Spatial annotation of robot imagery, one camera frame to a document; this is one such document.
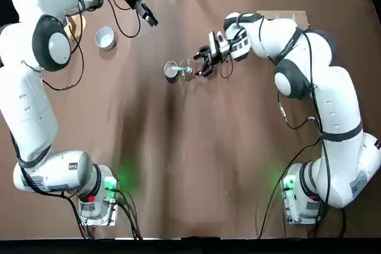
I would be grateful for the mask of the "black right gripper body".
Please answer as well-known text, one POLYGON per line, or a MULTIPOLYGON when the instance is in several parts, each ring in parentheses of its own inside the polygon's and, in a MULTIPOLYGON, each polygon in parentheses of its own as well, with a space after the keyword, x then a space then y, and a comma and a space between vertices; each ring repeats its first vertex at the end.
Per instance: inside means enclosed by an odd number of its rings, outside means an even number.
POLYGON ((212 50, 208 45, 202 46, 201 48, 208 48, 208 57, 207 58, 201 58, 202 64, 205 62, 209 62, 214 66, 218 63, 223 62, 229 56, 229 52, 227 52, 227 51, 221 52, 220 50, 217 50, 216 53, 212 53, 212 50))

